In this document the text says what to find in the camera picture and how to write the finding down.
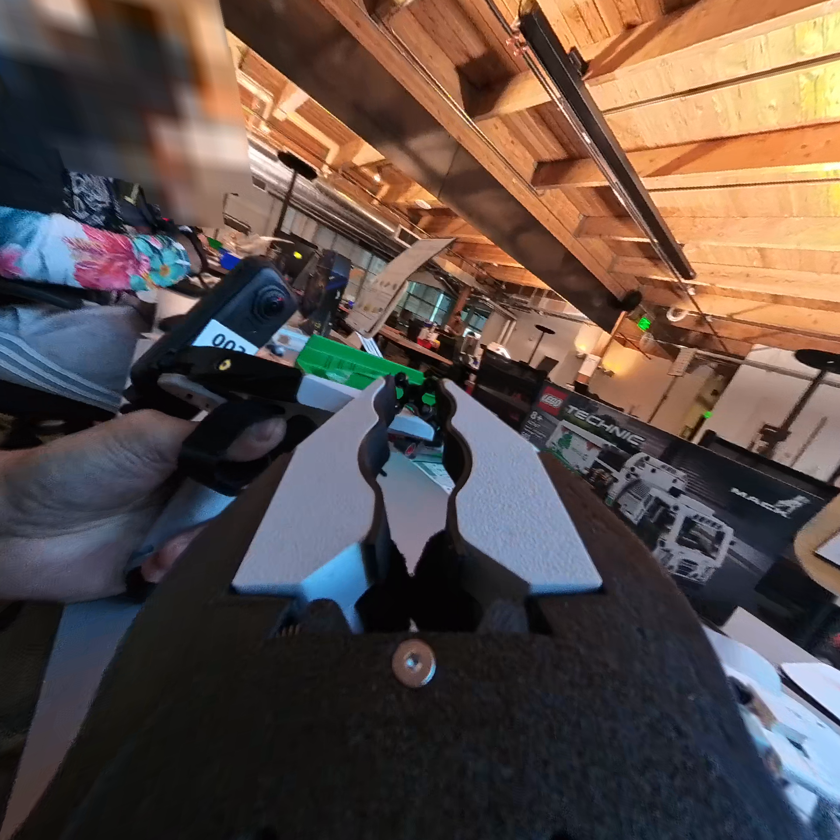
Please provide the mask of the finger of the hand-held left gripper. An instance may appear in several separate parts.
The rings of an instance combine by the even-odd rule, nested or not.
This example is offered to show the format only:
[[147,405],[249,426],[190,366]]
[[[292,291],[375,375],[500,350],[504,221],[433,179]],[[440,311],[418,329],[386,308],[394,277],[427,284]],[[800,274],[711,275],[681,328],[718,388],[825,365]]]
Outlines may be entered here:
[[[362,393],[345,384],[332,382],[313,374],[304,374],[297,390],[297,403],[309,408],[336,413]],[[403,409],[390,423],[395,434],[431,442],[435,431],[429,423]]]

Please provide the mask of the black floor lamp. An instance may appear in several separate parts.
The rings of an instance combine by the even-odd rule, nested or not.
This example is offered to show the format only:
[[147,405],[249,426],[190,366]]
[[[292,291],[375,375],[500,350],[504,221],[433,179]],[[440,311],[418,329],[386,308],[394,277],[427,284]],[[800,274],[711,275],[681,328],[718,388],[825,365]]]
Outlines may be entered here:
[[549,374],[553,371],[553,369],[557,366],[559,361],[545,354],[540,358],[539,361],[535,361],[535,359],[539,354],[539,348],[543,339],[547,335],[555,335],[555,330],[542,324],[536,324],[534,328],[539,331],[539,336],[536,340],[536,343],[534,344],[528,364],[529,367],[531,367],[533,370],[548,377]]
[[277,153],[277,159],[279,163],[286,166],[286,168],[290,171],[290,180],[282,198],[280,214],[273,234],[274,238],[279,238],[282,234],[282,226],[284,224],[297,181],[299,179],[303,179],[306,182],[313,182],[319,177],[319,171],[316,168],[289,151],[279,151]]

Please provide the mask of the green white sticker sheet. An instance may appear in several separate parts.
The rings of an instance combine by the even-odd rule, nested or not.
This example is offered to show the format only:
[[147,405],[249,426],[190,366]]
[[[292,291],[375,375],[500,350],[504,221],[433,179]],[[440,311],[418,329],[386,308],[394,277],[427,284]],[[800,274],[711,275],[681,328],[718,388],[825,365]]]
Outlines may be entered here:
[[440,458],[410,458],[409,462],[423,472],[426,477],[432,480],[445,493],[450,494],[455,488],[455,482]]

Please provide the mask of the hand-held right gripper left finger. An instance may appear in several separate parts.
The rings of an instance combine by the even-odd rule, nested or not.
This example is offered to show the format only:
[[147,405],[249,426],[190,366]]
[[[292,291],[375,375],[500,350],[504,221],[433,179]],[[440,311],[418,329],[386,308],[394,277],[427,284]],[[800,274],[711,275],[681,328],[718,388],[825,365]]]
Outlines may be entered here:
[[396,408],[395,379],[382,377],[297,446],[232,580],[236,593],[329,600],[352,632],[364,631],[358,603],[391,565],[378,477]]

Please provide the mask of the white poster board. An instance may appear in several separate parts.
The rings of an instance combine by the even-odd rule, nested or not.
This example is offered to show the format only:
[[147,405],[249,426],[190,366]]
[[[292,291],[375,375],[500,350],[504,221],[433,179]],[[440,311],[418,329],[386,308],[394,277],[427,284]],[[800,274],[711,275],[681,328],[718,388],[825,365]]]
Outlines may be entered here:
[[419,239],[390,261],[362,291],[345,318],[347,327],[371,338],[385,325],[414,273],[455,242],[454,237]]

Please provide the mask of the wooden display board with sheet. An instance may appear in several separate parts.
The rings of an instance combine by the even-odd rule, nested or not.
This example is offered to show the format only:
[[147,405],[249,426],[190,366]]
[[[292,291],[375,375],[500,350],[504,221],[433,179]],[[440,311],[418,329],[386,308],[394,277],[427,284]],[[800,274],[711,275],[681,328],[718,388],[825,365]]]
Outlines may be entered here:
[[815,583],[839,598],[839,496],[796,534],[794,555]]

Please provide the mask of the open instruction booklet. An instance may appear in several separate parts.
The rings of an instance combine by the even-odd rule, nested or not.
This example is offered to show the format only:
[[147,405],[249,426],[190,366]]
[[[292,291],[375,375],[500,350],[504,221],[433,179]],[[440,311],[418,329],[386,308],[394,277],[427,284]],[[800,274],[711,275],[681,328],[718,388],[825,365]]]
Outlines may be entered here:
[[747,677],[771,693],[782,692],[781,666],[821,664],[815,656],[741,607],[722,627],[704,623],[704,630],[724,669]]

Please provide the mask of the dark lego set box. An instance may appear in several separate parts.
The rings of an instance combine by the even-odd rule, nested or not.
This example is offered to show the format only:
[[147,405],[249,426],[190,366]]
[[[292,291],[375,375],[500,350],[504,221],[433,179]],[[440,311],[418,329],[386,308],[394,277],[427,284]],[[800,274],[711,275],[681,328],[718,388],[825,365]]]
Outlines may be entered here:
[[582,478],[707,613],[740,606],[797,635],[833,605],[796,562],[793,542],[834,490],[692,444],[550,381],[520,432]]

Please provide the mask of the black ceiling rail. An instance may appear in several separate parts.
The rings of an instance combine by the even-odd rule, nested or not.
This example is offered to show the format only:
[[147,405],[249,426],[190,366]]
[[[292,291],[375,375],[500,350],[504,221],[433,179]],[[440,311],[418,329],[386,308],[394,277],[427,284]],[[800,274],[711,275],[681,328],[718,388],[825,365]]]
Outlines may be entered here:
[[531,73],[552,104],[569,121],[619,203],[646,235],[671,274],[680,281],[695,280],[695,270],[607,125],[570,53],[562,47],[539,4],[522,3],[518,20],[518,32]]

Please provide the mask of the person's left hand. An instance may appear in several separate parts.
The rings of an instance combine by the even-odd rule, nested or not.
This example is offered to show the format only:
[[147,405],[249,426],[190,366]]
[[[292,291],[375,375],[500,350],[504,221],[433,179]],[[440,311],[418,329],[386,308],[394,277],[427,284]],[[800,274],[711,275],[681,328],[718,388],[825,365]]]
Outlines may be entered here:
[[1,458],[2,602],[89,602],[126,568],[175,492],[194,422],[140,411]]

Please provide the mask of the green plastic bin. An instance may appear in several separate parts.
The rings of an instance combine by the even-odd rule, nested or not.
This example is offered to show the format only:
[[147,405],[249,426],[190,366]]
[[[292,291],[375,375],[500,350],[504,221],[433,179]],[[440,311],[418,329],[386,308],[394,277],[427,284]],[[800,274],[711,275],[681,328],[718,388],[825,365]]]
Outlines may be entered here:
[[424,373],[420,371],[318,335],[305,343],[295,366],[308,375],[359,391],[386,375],[404,374],[412,385],[425,383]]

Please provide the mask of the black cross lego connector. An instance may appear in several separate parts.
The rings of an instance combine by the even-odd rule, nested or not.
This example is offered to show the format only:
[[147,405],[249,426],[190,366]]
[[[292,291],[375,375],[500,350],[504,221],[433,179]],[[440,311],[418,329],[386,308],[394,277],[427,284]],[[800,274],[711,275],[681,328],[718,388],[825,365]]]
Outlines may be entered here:
[[437,383],[434,375],[413,382],[404,372],[394,374],[396,411],[407,410],[424,421],[430,420],[435,413]]

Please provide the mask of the partly built lego truck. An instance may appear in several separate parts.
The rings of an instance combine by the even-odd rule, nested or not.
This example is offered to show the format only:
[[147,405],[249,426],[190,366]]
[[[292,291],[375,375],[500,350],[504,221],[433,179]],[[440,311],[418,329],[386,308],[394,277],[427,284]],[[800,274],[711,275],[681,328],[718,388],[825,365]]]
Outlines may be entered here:
[[780,690],[726,667],[747,730],[794,809],[839,805],[839,737],[817,715]]

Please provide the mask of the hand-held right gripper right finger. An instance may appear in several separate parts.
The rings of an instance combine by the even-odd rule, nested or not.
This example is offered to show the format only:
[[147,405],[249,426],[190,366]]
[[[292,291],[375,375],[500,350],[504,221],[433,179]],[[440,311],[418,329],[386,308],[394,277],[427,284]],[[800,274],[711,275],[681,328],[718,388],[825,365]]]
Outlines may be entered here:
[[535,448],[450,380],[437,386],[453,482],[436,550],[438,631],[549,631],[552,599],[602,577]]

